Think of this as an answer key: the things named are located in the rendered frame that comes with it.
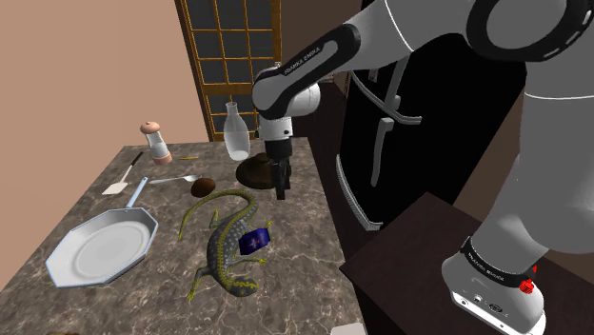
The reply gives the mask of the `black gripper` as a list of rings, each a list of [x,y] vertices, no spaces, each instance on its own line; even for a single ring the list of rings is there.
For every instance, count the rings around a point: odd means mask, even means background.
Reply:
[[[286,190],[290,189],[291,166],[288,158],[292,155],[291,139],[265,140],[267,157],[273,160],[271,178],[278,200],[286,199]]]

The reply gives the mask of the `clear glass bottle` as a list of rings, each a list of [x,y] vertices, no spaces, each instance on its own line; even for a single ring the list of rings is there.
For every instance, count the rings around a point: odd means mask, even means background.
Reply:
[[[224,123],[224,140],[229,157],[243,161],[249,157],[250,143],[248,127],[239,115],[236,102],[226,103],[227,118]]]

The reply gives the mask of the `small blue box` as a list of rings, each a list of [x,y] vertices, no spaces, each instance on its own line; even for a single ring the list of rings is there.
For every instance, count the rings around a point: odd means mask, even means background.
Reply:
[[[270,242],[267,228],[256,228],[251,232],[244,234],[239,240],[238,245],[241,255],[249,255],[256,250],[265,247]]]

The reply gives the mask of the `brown egg-shaped object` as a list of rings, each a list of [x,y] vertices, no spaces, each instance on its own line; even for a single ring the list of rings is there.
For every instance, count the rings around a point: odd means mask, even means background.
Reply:
[[[203,198],[208,196],[216,189],[215,182],[210,178],[199,178],[193,182],[190,194],[196,198]]]

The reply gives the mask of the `grey yellow-spotted lizard toy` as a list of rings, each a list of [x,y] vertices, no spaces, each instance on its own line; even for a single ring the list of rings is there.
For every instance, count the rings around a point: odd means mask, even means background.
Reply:
[[[187,299],[191,302],[202,279],[211,276],[227,293],[234,297],[247,297],[259,289],[259,283],[248,276],[235,276],[229,271],[241,263],[264,264],[267,260],[257,257],[237,256],[240,248],[239,240],[246,233],[255,232],[256,228],[251,224],[251,219],[258,209],[256,198],[249,192],[240,189],[222,190],[211,193],[194,204],[184,215],[180,225],[178,239],[183,236],[183,229],[188,222],[190,215],[200,206],[207,202],[223,197],[238,196],[247,201],[242,209],[229,214],[225,218],[219,217],[219,210],[215,209],[208,225],[213,231],[208,238],[205,266],[199,267],[194,275],[191,289]]]

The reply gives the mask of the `silver spoon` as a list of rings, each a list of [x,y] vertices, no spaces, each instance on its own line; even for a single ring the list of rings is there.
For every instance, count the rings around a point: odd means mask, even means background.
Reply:
[[[186,176],[181,176],[181,177],[151,180],[151,181],[149,181],[149,183],[152,185],[156,185],[156,184],[163,184],[166,182],[178,181],[178,180],[184,180],[186,182],[193,183],[196,180],[200,179],[201,177],[202,177],[201,175],[186,175]]]

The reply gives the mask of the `pink pepper grinder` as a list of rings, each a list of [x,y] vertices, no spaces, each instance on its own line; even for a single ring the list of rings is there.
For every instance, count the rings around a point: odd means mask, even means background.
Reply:
[[[146,136],[150,154],[156,165],[167,165],[172,161],[172,156],[167,144],[161,136],[160,125],[156,122],[146,121],[140,131]]]

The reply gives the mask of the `wooden lattice door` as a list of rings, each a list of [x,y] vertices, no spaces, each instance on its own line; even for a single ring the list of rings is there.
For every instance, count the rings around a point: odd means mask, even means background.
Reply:
[[[174,0],[208,139],[223,139],[226,103],[253,135],[257,73],[282,61],[281,0]]]

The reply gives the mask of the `dark brown robot stand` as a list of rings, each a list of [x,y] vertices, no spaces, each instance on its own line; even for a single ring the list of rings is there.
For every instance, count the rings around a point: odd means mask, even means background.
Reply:
[[[341,267],[379,312],[368,335],[502,335],[454,305],[441,267],[478,220],[426,193]],[[543,258],[544,335],[594,335],[594,285]]]

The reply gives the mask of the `white flat object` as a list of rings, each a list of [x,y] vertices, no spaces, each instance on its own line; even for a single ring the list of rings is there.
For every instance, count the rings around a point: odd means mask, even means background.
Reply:
[[[367,335],[366,329],[362,323],[351,323],[347,325],[337,325],[330,331],[330,335]]]

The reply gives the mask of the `silver octagonal frying pan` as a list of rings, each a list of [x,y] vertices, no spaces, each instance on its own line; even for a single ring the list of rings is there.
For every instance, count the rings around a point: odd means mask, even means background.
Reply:
[[[108,284],[146,257],[159,224],[134,203],[147,181],[141,180],[124,207],[96,215],[65,235],[45,261],[56,287]]]

